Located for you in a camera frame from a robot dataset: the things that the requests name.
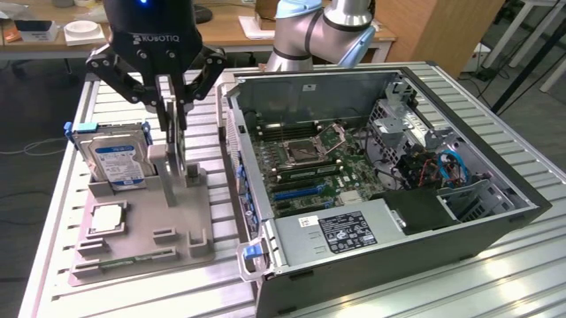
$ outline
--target power supply label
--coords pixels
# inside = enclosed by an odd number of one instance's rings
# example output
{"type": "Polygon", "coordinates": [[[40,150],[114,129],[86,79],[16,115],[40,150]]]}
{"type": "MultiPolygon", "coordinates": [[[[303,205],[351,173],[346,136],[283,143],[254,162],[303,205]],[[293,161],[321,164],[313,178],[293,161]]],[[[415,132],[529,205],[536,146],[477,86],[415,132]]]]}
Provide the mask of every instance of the power supply label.
{"type": "Polygon", "coordinates": [[[318,223],[335,254],[378,244],[361,211],[319,219],[318,223]]]}

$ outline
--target wooden cabinet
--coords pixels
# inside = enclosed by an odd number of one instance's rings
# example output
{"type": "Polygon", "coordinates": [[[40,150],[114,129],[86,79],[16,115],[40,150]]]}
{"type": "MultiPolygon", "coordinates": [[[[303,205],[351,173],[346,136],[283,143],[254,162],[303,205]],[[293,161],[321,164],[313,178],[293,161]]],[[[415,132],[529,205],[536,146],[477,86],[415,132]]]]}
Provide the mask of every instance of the wooden cabinet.
{"type": "Polygon", "coordinates": [[[397,34],[387,62],[434,61],[456,78],[505,0],[377,0],[397,34]]]}

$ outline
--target connector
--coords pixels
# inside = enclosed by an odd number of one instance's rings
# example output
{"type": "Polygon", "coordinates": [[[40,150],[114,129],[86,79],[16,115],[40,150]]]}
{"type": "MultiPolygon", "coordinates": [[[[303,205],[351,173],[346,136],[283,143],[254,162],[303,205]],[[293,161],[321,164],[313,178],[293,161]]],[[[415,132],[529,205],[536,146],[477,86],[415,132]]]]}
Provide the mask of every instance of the connector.
{"type": "Polygon", "coordinates": [[[282,201],[282,200],[287,200],[287,199],[294,199],[297,197],[306,197],[309,195],[318,195],[318,194],[322,193],[323,190],[325,190],[325,185],[319,185],[318,187],[314,187],[311,189],[297,190],[297,191],[287,192],[287,193],[278,193],[277,195],[274,195],[274,200],[282,201]]]}

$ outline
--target wooden desk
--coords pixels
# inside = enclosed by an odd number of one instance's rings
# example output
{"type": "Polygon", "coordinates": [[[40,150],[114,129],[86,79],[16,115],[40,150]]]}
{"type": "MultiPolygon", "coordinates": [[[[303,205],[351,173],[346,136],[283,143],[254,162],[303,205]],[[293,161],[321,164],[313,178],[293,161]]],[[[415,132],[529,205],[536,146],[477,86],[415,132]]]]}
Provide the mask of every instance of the wooden desk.
{"type": "MultiPolygon", "coordinates": [[[[12,0],[12,2],[30,5],[38,19],[54,20],[62,27],[75,20],[76,14],[88,11],[82,7],[56,8],[51,5],[51,0],[12,0]]],[[[242,30],[238,16],[254,16],[253,5],[242,5],[241,0],[225,0],[221,4],[207,4],[206,6],[213,10],[214,19],[198,26],[205,43],[221,46],[227,52],[269,52],[273,50],[274,40],[251,40],[242,30]]],[[[108,25],[103,25],[103,29],[108,36],[108,25]]],[[[375,42],[371,45],[371,48],[377,49],[374,62],[385,61],[391,43],[395,40],[397,36],[387,28],[377,33],[375,42]]],[[[98,47],[100,47],[100,44],[67,46],[63,31],[59,31],[55,42],[16,41],[6,43],[0,47],[0,60],[84,58],[91,50],[98,47]]]]}

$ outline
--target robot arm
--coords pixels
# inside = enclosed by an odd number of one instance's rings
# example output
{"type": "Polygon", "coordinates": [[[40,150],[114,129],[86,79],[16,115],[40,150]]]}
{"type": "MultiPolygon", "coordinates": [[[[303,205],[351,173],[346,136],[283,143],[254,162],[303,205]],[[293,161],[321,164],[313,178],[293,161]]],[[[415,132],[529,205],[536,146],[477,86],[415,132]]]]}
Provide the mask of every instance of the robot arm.
{"type": "Polygon", "coordinates": [[[269,72],[313,69],[313,55],[353,68],[375,35],[375,0],[281,0],[269,72]]]}
{"type": "Polygon", "coordinates": [[[193,101],[206,97],[226,65],[223,53],[203,45],[193,1],[106,0],[104,9],[112,36],[88,58],[88,69],[126,100],[142,101],[147,110],[158,113],[163,131],[171,131],[174,117],[179,120],[179,129],[185,130],[185,115],[193,109],[193,101]],[[185,71],[199,54],[206,66],[195,81],[186,83],[185,71]],[[122,70],[120,60],[140,72],[143,83],[122,70]],[[170,77],[175,116],[173,110],[166,109],[159,76],[170,77]]]}

